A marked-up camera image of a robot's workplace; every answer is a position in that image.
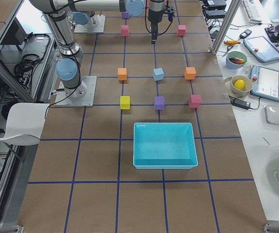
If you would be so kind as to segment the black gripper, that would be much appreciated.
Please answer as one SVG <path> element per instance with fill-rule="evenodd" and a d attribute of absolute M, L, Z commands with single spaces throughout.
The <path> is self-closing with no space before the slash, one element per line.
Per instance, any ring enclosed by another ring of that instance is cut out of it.
<path fill-rule="evenodd" d="M 150 24 L 151 44 L 155 44 L 158 37 L 158 23 L 162 21 L 165 11 L 165 0 L 149 0 L 148 20 Z"/>

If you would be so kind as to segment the orange block near arm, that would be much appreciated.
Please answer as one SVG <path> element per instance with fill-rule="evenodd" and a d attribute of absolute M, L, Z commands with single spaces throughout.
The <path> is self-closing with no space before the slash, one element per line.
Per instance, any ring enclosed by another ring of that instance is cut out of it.
<path fill-rule="evenodd" d="M 120 67 L 117 71 L 118 80 L 119 81 L 126 81 L 127 80 L 127 68 Z"/>

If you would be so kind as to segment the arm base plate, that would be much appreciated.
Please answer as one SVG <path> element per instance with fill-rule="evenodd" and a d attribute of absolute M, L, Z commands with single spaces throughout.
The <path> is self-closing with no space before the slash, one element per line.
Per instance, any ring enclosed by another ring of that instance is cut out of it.
<path fill-rule="evenodd" d="M 92 107 L 96 84 L 96 76 L 82 76 L 81 84 L 73 94 L 69 89 L 57 92 L 54 105 L 56 107 Z"/>
<path fill-rule="evenodd" d="M 105 30 L 105 15 L 88 17 L 88 21 L 76 22 L 74 33 L 96 34 Z"/>

